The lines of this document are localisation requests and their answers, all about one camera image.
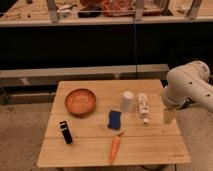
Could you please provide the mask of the tan wooden pusher tool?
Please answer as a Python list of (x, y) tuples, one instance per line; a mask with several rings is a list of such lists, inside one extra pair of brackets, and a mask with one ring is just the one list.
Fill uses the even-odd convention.
[(175, 116), (176, 116), (175, 109), (165, 108), (163, 111), (163, 122), (165, 124), (170, 124), (173, 121), (173, 119), (175, 118)]

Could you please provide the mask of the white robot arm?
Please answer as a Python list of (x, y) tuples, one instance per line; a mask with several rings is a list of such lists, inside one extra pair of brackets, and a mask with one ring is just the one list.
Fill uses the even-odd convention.
[(193, 61), (168, 71), (167, 85), (162, 91), (165, 105), (163, 122), (170, 124), (189, 98), (213, 113), (213, 86), (209, 84), (210, 69), (205, 62)]

